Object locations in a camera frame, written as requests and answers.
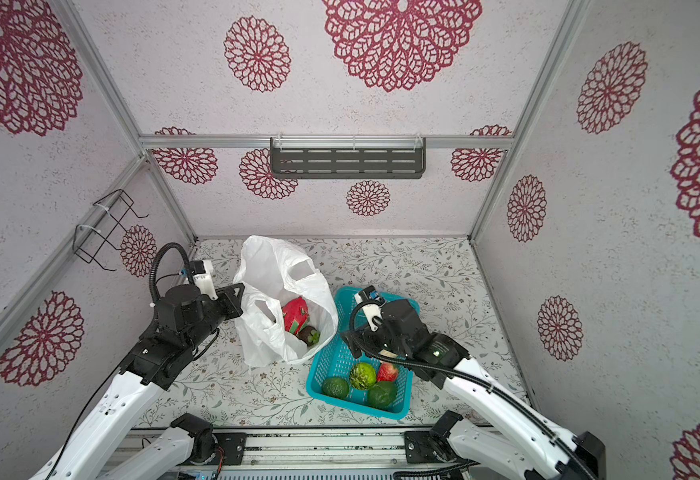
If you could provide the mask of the white plastic bag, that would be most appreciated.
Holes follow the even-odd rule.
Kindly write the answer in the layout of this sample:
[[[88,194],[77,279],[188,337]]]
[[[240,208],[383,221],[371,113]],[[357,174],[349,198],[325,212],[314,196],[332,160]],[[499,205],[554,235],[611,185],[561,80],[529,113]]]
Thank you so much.
[[[235,320],[244,362],[305,364],[339,329],[329,284],[313,259],[286,240],[251,236],[241,249],[235,283],[244,286]]]

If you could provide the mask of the red dragon fruit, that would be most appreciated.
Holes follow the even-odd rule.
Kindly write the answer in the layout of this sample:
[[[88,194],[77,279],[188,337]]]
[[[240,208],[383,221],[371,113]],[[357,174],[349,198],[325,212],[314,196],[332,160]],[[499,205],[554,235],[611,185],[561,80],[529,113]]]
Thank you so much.
[[[295,298],[282,307],[284,329],[293,335],[309,322],[309,310],[303,297]]]

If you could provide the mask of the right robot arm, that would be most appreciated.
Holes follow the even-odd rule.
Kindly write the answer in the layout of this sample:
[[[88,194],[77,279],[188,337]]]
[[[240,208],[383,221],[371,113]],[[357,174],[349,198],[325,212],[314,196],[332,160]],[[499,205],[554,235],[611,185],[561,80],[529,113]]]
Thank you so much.
[[[490,422],[486,432],[456,412],[430,431],[439,455],[485,466],[507,479],[604,479],[606,447],[594,434],[575,434],[502,386],[451,337],[435,333],[406,300],[388,301],[373,288],[355,296],[342,339],[355,357],[402,366],[460,399]]]

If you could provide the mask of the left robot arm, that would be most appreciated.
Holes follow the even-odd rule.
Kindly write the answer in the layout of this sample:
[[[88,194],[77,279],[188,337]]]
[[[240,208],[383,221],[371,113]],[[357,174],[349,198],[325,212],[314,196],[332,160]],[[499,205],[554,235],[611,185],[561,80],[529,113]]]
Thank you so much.
[[[181,257],[186,281],[161,293],[159,267],[171,250]],[[35,479],[93,479],[148,407],[206,353],[201,344],[212,344],[223,323],[244,313],[245,286],[217,288],[211,262],[190,260],[176,242],[157,251],[148,287],[150,324],[102,382],[107,390],[101,400],[91,411],[80,412],[62,447],[33,475]]]

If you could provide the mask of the light green custard apple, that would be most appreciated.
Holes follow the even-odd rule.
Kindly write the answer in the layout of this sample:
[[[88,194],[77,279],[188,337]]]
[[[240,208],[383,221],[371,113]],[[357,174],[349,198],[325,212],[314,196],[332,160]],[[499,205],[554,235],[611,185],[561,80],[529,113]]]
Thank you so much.
[[[351,368],[348,381],[353,389],[368,391],[377,383],[377,370],[372,364],[359,362]]]

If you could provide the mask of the dark mangosteen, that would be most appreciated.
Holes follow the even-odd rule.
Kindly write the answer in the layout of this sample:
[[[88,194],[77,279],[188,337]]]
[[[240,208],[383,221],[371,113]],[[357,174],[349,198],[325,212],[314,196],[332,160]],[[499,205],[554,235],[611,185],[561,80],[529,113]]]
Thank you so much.
[[[312,347],[320,342],[321,332],[311,325],[306,325],[299,330],[297,337],[308,347]]]

